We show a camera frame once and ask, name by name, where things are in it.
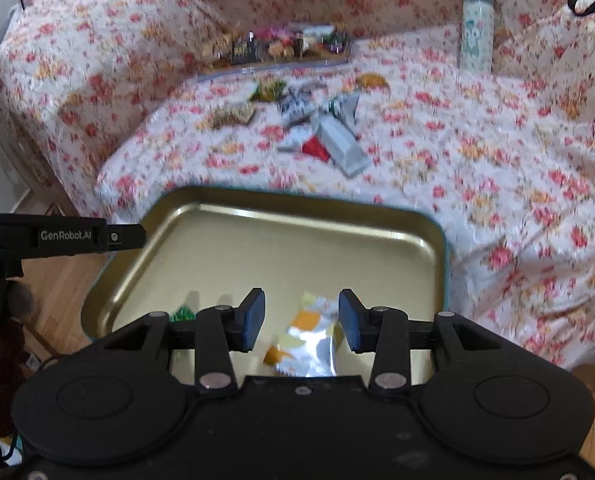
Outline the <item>small white candy wrapper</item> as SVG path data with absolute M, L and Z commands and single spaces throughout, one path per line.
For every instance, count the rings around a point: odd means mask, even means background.
M 319 80 L 311 80 L 300 84 L 299 86 L 291 86 L 288 88 L 292 96 L 303 96 L 305 99 L 313 95 L 318 90 L 327 90 L 328 86 Z

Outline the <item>shiny green candy packet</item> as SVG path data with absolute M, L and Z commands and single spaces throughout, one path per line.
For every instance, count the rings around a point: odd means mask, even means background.
M 186 304 L 183 304 L 175 312 L 169 315 L 169 319 L 173 323 L 193 321 L 195 318 L 195 312 L 189 308 Z

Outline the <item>navy white biscuit packet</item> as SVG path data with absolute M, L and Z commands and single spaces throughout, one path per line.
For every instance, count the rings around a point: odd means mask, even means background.
M 291 128 L 294 125 L 305 122 L 314 113 L 314 103 L 299 94 L 288 94 L 279 102 L 279 113 L 283 128 Z

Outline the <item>black cracker box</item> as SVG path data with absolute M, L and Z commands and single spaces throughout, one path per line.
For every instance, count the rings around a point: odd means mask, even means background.
M 232 42 L 231 64 L 248 65 L 258 63 L 256 41 L 236 40 Z

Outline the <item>red white snack packet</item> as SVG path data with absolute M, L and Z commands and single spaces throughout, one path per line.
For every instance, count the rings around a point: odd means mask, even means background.
M 314 158 L 329 162 L 331 155 L 325 146 L 318 140 L 317 136 L 303 139 L 288 139 L 280 143 L 276 149 L 283 153 L 302 153 Z

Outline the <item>yellow white snack packet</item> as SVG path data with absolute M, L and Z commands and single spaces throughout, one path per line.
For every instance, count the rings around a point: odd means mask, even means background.
M 293 320 L 266 351 L 264 364 L 283 376 L 333 377 L 343 336 L 337 300 L 305 292 Z

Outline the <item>floral sofa cover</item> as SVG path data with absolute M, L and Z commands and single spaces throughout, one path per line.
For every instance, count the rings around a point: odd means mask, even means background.
M 460 67 L 462 0 L 29 0 L 0 44 L 0 128 L 80 214 L 133 222 L 166 192 L 227 184 L 418 209 L 453 250 L 463 315 L 539 356 L 595 364 L 595 14 L 495 0 L 490 74 Z M 591 0 L 581 0 L 588 4 Z M 348 179 L 276 147 L 276 107 L 210 128 L 257 77 L 198 76 L 230 30 L 337 24 L 337 67 L 269 73 L 361 93 L 370 159 Z M 377 73 L 389 90 L 361 90 Z

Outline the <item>cat print water bottle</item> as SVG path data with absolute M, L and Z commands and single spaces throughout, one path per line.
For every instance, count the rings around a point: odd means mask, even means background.
M 493 66 L 495 0 L 462 0 L 460 67 L 490 74 Z

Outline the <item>green white snack packet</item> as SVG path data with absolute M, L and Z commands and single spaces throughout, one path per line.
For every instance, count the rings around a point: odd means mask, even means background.
M 329 102 L 328 113 L 347 128 L 354 128 L 357 124 L 356 110 L 360 96 L 358 91 L 339 94 Z

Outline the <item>gold tray with snacks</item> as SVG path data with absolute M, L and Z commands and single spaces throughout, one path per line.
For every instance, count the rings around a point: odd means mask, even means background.
M 255 40 L 259 62 L 232 65 L 232 42 L 236 40 Z M 296 22 L 258 29 L 236 28 L 203 44 L 198 76 L 210 78 L 301 66 L 337 66 L 349 60 L 352 47 L 352 37 L 337 24 Z

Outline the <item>silver white snack bar packet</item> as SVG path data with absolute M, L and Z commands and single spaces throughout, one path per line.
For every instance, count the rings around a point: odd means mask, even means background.
M 316 115 L 311 119 L 311 127 L 334 165 L 346 177 L 356 177 L 368 168 L 370 159 L 361 148 L 355 134 L 337 118 L 329 114 Z

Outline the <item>empty gold metal tray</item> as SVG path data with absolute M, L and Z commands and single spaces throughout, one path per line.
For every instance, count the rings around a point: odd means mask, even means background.
M 180 188 L 143 217 L 145 248 L 119 252 L 92 287 L 81 326 L 99 339 L 152 311 L 231 304 L 255 288 L 266 316 L 235 374 L 266 376 L 264 356 L 303 296 L 352 289 L 367 307 L 430 321 L 445 307 L 450 248 L 416 211 L 232 188 Z

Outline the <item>olive green snack packet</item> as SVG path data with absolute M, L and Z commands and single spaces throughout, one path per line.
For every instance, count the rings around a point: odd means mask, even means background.
M 281 79 L 269 79 L 258 82 L 250 96 L 250 102 L 272 103 L 278 102 L 284 96 L 286 82 Z

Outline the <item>gold foil candy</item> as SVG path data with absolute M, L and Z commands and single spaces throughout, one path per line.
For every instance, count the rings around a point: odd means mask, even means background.
M 377 73 L 360 74 L 355 79 L 356 86 L 361 90 L 389 90 L 390 85 L 387 80 Z

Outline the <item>beige patterned cracker packet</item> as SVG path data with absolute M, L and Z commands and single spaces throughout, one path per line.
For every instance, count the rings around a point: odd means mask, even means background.
M 255 112 L 256 107 L 250 103 L 228 104 L 215 108 L 209 116 L 208 123 L 212 129 L 247 125 L 253 119 Z

